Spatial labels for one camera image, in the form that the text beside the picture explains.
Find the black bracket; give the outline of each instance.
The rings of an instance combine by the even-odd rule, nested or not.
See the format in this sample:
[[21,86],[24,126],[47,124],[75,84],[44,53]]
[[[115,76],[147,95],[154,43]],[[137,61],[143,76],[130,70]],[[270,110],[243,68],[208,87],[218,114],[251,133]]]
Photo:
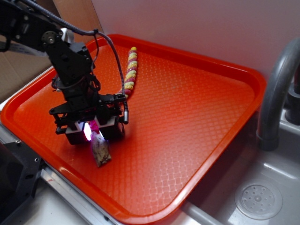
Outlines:
[[41,157],[25,143],[0,143],[0,224],[34,197],[41,165]]

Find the tray rim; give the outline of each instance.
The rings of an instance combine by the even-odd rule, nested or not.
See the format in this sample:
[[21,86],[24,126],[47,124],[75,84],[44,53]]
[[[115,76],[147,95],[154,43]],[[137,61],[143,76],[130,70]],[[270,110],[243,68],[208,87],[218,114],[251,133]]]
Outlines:
[[[182,63],[184,65],[192,66],[199,68],[198,65],[201,65],[201,69],[207,70],[205,68],[210,68],[210,70],[207,70],[212,73],[216,73],[222,76],[226,76],[229,78],[232,78],[234,80],[239,80],[241,82],[244,82],[248,84],[252,90],[254,91],[255,97],[250,106],[246,109],[246,111],[241,115],[241,117],[238,118],[238,120],[235,122],[235,124],[231,127],[229,132],[223,137],[222,141],[216,146],[216,148],[211,152],[209,157],[204,161],[204,163],[197,169],[195,174],[190,178],[190,180],[185,184],[183,189],[178,193],[178,195],[173,199],[172,202],[170,202],[169,205],[167,205],[162,210],[155,212],[150,215],[134,215],[127,211],[125,208],[123,208],[121,205],[118,205],[115,201],[112,202],[111,198],[106,196],[106,194],[103,192],[103,194],[99,194],[99,189],[93,189],[92,193],[85,193],[88,197],[90,197],[93,201],[95,201],[96,204],[98,204],[100,207],[104,208],[110,215],[115,217],[120,222],[123,223],[129,223],[129,224],[146,224],[146,223],[152,223],[159,221],[166,216],[170,215],[172,212],[174,212],[179,206],[184,202],[184,200],[187,198],[188,194],[194,189],[194,187],[200,182],[201,178],[206,174],[206,172],[212,167],[214,162],[218,159],[218,157],[223,153],[223,151],[226,149],[226,147],[229,145],[231,140],[238,134],[238,132],[242,129],[244,124],[250,119],[250,117],[253,115],[253,113],[257,110],[259,105],[262,102],[263,95],[264,95],[264,89],[266,86],[266,81],[262,77],[262,75],[257,72],[256,70],[253,70],[251,68],[243,67],[240,65],[236,65],[233,63],[229,63],[226,61],[210,58],[207,56],[202,56],[199,54],[186,52],[183,50],[174,49],[171,47],[167,47],[164,45],[159,45],[143,40],[139,40],[132,37],[126,37],[123,35],[113,34],[109,35],[115,45],[120,45],[123,47],[132,47],[134,45],[138,46],[138,51],[140,52],[146,52],[148,49],[151,49],[151,55],[161,57],[162,55],[164,57],[168,57],[169,60],[176,61],[179,63]],[[103,38],[97,39],[99,46],[105,45],[106,42]],[[96,43],[95,40],[92,40],[87,43],[87,48],[90,51],[93,51],[96,49]],[[2,112],[0,113],[0,119],[2,123],[9,129],[13,130],[14,134],[18,136],[19,138],[23,139],[24,142],[26,142],[32,149],[40,149],[44,148],[44,146],[36,141],[32,141],[31,136],[26,133],[26,130],[24,128],[18,127],[14,121],[14,113],[18,108],[18,106],[22,103],[24,103],[28,98],[33,96],[38,90],[41,90],[46,85],[48,85],[51,82],[51,79],[53,77],[53,73],[55,73],[54,68],[49,70],[47,73],[45,73],[43,76],[38,78],[36,81],[34,81],[32,84],[25,87],[23,90],[21,90],[19,93],[17,93],[15,96],[13,96],[4,106]],[[50,165],[53,164],[54,161],[58,160],[58,162],[62,161],[58,157],[56,159],[52,159],[52,156],[47,154],[47,152],[44,154],[44,157],[47,158],[47,163]],[[84,184],[82,182],[82,179],[78,178],[76,176],[76,171],[62,171],[58,170],[64,177],[66,175],[68,176],[68,180],[76,185],[81,191],[84,190]]]

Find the white wall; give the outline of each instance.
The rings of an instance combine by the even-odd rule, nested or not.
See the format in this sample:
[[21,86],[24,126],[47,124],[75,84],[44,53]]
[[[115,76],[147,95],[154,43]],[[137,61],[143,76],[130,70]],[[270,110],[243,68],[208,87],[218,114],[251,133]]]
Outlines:
[[300,36],[299,0],[92,0],[106,34],[123,34],[260,71]]

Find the stainless steel sink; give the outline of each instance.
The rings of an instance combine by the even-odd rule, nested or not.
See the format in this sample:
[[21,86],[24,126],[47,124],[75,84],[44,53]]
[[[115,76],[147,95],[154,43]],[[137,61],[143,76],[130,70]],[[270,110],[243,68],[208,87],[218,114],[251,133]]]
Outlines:
[[263,151],[255,141],[257,117],[240,131],[187,201],[225,225],[298,225],[300,127],[281,121],[279,147]]

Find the cable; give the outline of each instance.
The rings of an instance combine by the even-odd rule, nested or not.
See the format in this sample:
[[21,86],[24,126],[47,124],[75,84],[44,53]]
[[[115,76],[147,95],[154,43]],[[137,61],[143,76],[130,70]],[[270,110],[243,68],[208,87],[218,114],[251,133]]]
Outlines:
[[[103,37],[107,43],[109,44],[109,46],[111,47],[114,56],[116,58],[117,64],[118,64],[118,69],[119,69],[119,73],[120,73],[120,78],[121,78],[121,86],[122,86],[122,94],[125,95],[125,82],[124,82],[124,75],[122,72],[122,68],[121,68],[121,63],[120,63],[120,59],[118,56],[118,53],[114,47],[113,41],[110,39],[110,37],[108,37],[107,35],[105,35],[104,33],[98,31],[97,29],[95,30],[90,30],[90,31],[86,31],[86,30],[82,30],[70,23],[68,23],[67,21],[64,21],[63,19],[59,18],[58,16],[56,16],[55,14],[49,12],[48,10],[46,10],[45,8],[41,7],[39,4],[33,2],[32,0],[20,0],[21,2],[23,2],[24,4],[32,7],[33,9],[37,10],[38,12],[42,13],[43,15],[47,16],[50,20],[54,21],[55,23],[59,24],[60,26],[66,27],[69,30],[72,30],[74,33],[80,34],[80,35],[86,35],[86,36],[94,36],[96,34],[100,35],[101,37]],[[128,116],[128,105],[127,105],[127,101],[123,102],[124,105],[124,112],[127,112],[126,115]],[[128,123],[128,118],[125,118],[125,124]]]
[[91,71],[92,71],[92,74],[94,74],[94,73],[93,73],[93,70],[94,70],[94,64],[95,64],[95,62],[96,62],[96,60],[97,60],[97,58],[98,58],[98,55],[99,55],[99,44],[98,44],[96,35],[94,35],[94,39],[95,39],[95,43],[96,43],[96,47],[97,47],[97,52],[96,52],[96,56],[95,56],[95,58],[94,58],[94,60],[93,60],[93,63],[92,63],[92,65],[91,65]]

